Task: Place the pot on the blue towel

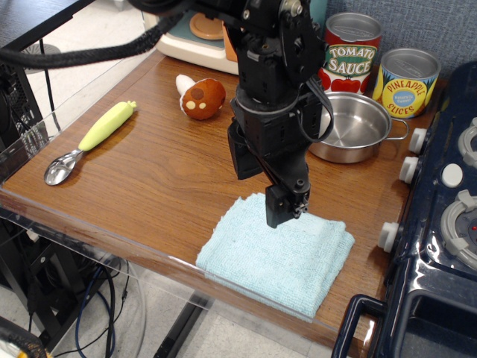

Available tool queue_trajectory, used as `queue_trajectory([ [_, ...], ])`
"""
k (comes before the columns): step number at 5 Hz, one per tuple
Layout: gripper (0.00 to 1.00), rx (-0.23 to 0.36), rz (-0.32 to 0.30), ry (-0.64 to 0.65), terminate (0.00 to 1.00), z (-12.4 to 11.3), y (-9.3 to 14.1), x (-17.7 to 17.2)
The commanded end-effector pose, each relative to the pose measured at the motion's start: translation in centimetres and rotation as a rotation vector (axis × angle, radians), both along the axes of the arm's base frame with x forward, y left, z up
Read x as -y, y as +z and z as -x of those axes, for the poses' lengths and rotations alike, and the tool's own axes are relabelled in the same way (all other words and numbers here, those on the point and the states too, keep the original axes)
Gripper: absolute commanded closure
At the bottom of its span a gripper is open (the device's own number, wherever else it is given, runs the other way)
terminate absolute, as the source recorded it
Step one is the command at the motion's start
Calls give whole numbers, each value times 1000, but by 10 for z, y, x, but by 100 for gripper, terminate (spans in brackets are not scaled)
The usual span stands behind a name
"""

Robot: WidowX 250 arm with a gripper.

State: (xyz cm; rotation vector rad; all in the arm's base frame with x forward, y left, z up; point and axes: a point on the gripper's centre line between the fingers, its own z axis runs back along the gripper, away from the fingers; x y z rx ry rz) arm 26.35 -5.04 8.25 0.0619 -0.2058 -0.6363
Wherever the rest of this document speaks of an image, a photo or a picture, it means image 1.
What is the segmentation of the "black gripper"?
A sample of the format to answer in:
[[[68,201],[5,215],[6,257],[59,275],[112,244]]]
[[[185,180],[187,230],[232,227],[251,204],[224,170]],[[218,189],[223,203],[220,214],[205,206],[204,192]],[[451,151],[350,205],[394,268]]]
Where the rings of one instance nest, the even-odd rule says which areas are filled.
[[[275,184],[265,191],[267,225],[277,228],[289,220],[288,186],[293,217],[309,209],[311,184],[306,152],[320,139],[323,105],[309,90],[289,90],[276,104],[260,102],[241,87],[230,102],[230,153],[238,179],[264,172]]]

